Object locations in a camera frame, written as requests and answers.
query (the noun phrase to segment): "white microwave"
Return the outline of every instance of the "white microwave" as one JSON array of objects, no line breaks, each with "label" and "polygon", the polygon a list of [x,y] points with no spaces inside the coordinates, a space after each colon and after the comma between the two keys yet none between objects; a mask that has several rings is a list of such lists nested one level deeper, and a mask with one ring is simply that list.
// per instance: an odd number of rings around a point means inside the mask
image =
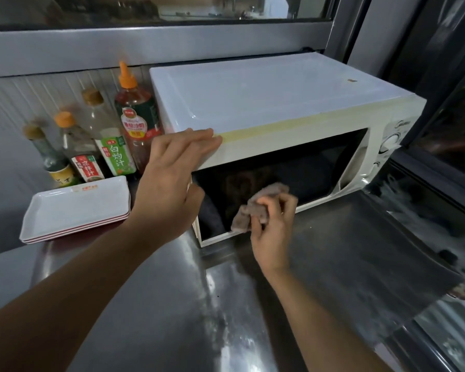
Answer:
[{"label": "white microwave", "polygon": [[297,212],[362,189],[425,99],[318,53],[150,69],[166,133],[213,128],[221,147],[192,175],[205,191],[201,246],[236,235],[239,206],[282,182]]}]

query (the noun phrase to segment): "hand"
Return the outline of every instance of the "hand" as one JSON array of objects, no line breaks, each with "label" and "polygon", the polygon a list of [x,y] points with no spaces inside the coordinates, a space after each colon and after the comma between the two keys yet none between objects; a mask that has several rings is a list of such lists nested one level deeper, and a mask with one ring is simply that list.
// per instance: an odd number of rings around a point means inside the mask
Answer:
[{"label": "hand", "polygon": [[262,230],[259,219],[251,217],[251,245],[255,259],[269,279],[272,273],[289,269],[288,244],[298,199],[282,193],[274,198],[262,197],[257,203],[267,206],[269,223]]},{"label": "hand", "polygon": [[218,149],[222,137],[212,129],[187,129],[155,137],[134,207],[123,226],[155,248],[183,234],[198,215],[203,189],[188,184],[207,155]]}]

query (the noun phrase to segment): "cleaning rag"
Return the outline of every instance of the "cleaning rag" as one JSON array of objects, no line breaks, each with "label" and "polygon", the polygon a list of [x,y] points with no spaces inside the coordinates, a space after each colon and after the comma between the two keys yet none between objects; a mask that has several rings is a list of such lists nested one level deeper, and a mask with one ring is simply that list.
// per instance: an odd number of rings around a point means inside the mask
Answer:
[{"label": "cleaning rag", "polygon": [[257,200],[261,197],[269,196],[274,197],[281,193],[288,193],[290,188],[280,182],[275,182],[255,193],[252,198],[248,200],[246,205],[241,205],[239,210],[232,220],[231,231],[247,232],[251,230],[251,218],[255,216],[260,220],[260,223],[266,225],[269,223],[269,213],[265,205],[257,204]]}]

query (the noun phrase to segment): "bottle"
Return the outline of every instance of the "bottle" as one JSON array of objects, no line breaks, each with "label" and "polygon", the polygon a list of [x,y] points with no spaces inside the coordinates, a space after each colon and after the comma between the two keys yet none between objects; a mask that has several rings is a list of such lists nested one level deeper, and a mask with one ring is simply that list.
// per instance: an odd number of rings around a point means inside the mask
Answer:
[{"label": "bottle", "polygon": [[126,130],[136,166],[143,173],[150,157],[152,139],[161,134],[157,103],[149,91],[138,87],[127,65],[123,61],[119,64],[122,89],[115,96],[115,108]]},{"label": "bottle", "polygon": [[80,183],[69,160],[52,147],[39,126],[25,125],[22,132],[40,152],[43,168],[53,177],[59,187],[69,187]]},{"label": "bottle", "polygon": [[54,119],[60,127],[64,154],[74,164],[83,180],[90,182],[111,177],[97,145],[90,134],[76,124],[72,114],[60,112]]},{"label": "bottle", "polygon": [[118,118],[107,110],[100,91],[89,88],[82,92],[84,102],[90,108],[87,127],[102,156],[114,176],[132,175],[136,164],[123,136]]}]

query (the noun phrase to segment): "person's right arm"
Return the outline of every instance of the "person's right arm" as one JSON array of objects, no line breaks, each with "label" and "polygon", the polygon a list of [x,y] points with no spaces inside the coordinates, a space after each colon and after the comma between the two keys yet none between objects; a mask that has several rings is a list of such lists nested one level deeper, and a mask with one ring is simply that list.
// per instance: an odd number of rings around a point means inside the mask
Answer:
[{"label": "person's right arm", "polygon": [[251,220],[251,244],[265,278],[276,292],[310,372],[390,372],[391,369],[347,326],[310,295],[289,269],[288,244],[298,199],[262,197],[269,223]]}]

